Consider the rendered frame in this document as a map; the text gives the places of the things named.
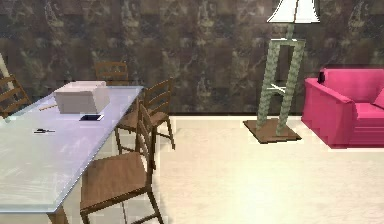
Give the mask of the pale glass-top table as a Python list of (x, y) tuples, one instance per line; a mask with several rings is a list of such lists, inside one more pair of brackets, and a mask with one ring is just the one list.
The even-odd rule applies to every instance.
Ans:
[[(61, 114), (52, 94), (0, 122), (0, 224), (6, 216), (52, 214), (71, 192), (115, 126), (142, 92), (110, 86), (101, 121)], [(35, 134), (37, 129), (54, 133)]]

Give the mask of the brown wooden chair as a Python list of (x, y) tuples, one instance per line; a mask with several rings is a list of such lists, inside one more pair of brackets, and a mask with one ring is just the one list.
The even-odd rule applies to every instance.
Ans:
[(153, 214), (132, 224), (157, 218), (164, 224), (153, 188), (155, 154), (154, 126), (147, 108), (140, 104), (136, 125), (135, 150), (94, 160), (82, 175), (80, 216), (83, 224), (91, 224), (89, 215), (115, 204), (146, 194)]
[(17, 79), (10, 75), (0, 79), (0, 116), (7, 118), (30, 105), (31, 101)]
[(143, 103), (147, 108), (148, 113), (151, 118), (151, 122), (155, 128), (158, 128), (161, 124), (166, 123), (168, 128), (168, 133), (163, 134), (158, 131), (155, 132), (156, 135), (168, 138), (171, 141), (172, 149), (175, 149), (174, 136), (170, 121), (170, 101), (172, 96), (173, 89), (173, 78), (168, 78), (165, 81), (162, 81), (150, 88), (144, 89), (144, 96), (142, 100), (137, 100), (135, 108), (132, 112), (128, 112), (118, 123), (117, 127), (114, 130), (116, 143), (118, 147), (118, 152), (122, 151), (131, 151), (131, 148), (123, 146), (120, 141), (119, 130), (126, 130), (129, 133), (136, 131), (136, 124), (138, 120), (138, 109), (139, 104)]
[(108, 86), (129, 84), (128, 68), (125, 62), (103, 61), (95, 64), (96, 79), (105, 81)]

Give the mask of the white cardboard box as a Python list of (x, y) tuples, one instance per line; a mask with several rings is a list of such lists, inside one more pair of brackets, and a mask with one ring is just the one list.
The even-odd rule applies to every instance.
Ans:
[(105, 81), (75, 81), (54, 91), (61, 114), (98, 114), (110, 102)]

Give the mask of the black mobile phone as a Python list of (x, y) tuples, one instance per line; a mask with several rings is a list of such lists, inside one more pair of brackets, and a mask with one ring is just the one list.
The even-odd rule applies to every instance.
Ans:
[(101, 121), (104, 118), (104, 115), (101, 114), (88, 114), (80, 118), (79, 121)]

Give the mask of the pink sofa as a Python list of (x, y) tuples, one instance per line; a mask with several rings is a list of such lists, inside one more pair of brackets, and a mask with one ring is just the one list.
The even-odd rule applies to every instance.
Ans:
[(320, 73), (304, 81), (302, 122), (332, 149), (384, 148), (384, 69)]

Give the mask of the green floor lamp white shade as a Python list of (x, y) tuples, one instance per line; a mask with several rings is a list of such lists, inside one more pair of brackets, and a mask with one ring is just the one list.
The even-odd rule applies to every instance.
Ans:
[[(315, 0), (279, 0), (277, 8), (267, 19), (268, 23), (285, 23), (287, 32), (284, 38), (274, 38), (269, 42), (266, 67), (256, 120), (246, 120), (244, 125), (260, 144), (298, 141), (301, 137), (287, 126), (292, 99), (298, 81), (301, 61), (306, 45), (305, 39), (293, 37), (296, 24), (319, 23)], [(284, 86), (274, 83), (277, 62), (282, 46), (293, 48), (292, 58)], [(283, 97), (278, 118), (268, 119), (270, 101), (274, 94)]]

